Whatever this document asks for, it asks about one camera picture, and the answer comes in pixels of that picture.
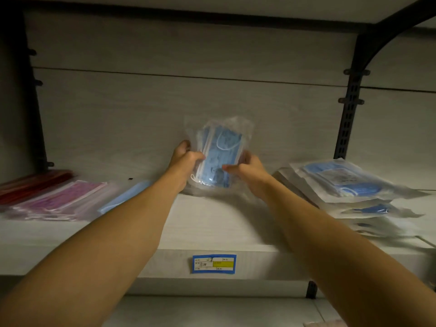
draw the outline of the left arm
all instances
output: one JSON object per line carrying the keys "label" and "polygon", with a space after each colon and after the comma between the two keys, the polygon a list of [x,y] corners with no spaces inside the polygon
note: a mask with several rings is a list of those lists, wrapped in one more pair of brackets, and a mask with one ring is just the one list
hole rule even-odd
{"label": "left arm", "polygon": [[202,153],[183,141],[152,186],[62,243],[0,302],[0,325],[98,326],[157,250],[177,194]]}

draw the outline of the person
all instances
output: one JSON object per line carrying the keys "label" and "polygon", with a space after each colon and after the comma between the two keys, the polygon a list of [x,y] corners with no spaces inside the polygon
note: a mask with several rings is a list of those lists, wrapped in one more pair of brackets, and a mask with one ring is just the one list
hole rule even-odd
{"label": "person", "polygon": [[[200,152],[183,141],[164,175],[53,250],[3,299],[0,326],[103,324],[155,253]],[[436,294],[364,237],[269,175],[259,158],[223,165],[265,201],[295,256],[349,327],[436,326]]]}

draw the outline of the black metal upright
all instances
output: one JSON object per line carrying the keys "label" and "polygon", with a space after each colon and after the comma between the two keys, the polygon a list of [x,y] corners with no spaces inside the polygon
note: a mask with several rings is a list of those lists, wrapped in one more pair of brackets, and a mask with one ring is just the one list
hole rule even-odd
{"label": "black metal upright", "polygon": [[0,0],[0,38],[4,39],[5,46],[12,57],[13,66],[18,73],[26,107],[27,136],[34,168],[38,173],[44,172],[47,170],[48,163],[35,79],[30,65],[30,55],[35,54],[35,51],[27,47],[25,19],[19,1]]}
{"label": "black metal upright", "polygon": [[415,25],[436,16],[436,0],[418,0],[388,18],[368,27],[368,31],[357,36],[352,66],[344,71],[349,75],[341,124],[337,135],[334,158],[345,158],[353,126],[356,108],[364,101],[359,99],[362,77],[369,75],[366,70],[374,56],[393,38]]}

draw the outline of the right arm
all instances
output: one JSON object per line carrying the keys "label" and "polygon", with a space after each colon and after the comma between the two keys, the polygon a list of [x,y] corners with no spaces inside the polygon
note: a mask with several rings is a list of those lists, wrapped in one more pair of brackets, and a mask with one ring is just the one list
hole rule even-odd
{"label": "right arm", "polygon": [[223,166],[268,205],[296,257],[349,327],[436,326],[436,294],[395,259],[269,175],[249,153]]}

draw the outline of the black metal frame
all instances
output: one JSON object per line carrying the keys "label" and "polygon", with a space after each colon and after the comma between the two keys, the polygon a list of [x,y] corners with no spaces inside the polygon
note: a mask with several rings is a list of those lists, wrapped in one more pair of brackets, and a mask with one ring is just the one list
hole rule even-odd
{"label": "black metal frame", "polygon": [[[337,22],[325,20],[302,20],[292,18],[277,18],[266,16],[248,16],[218,14],[208,12],[191,12],[178,10],[159,10],[118,5],[97,5],[82,3],[67,3],[35,0],[0,0],[2,32],[6,32],[15,54],[17,70],[21,77],[21,85],[25,92],[28,111],[28,126],[32,155],[38,172],[47,170],[52,163],[47,162],[41,118],[35,85],[41,84],[33,77],[29,54],[34,50],[27,47],[23,9],[44,9],[53,11],[68,11],[92,13],[101,16],[128,16],[148,19],[160,19],[183,22],[214,23],[234,26],[273,27],[293,30],[314,30],[329,32],[358,33],[354,48],[353,61],[350,69],[344,70],[349,76],[345,98],[339,103],[344,104],[340,128],[338,132],[334,158],[345,158],[353,126],[356,108],[364,101],[359,99],[362,77],[369,75],[366,67],[374,56],[393,38],[405,32],[415,35],[435,35],[435,30],[416,28],[415,25],[436,16],[436,0],[418,0],[408,7],[396,12],[377,24],[356,22]],[[317,285],[310,281],[307,288],[307,298],[316,298]]]}

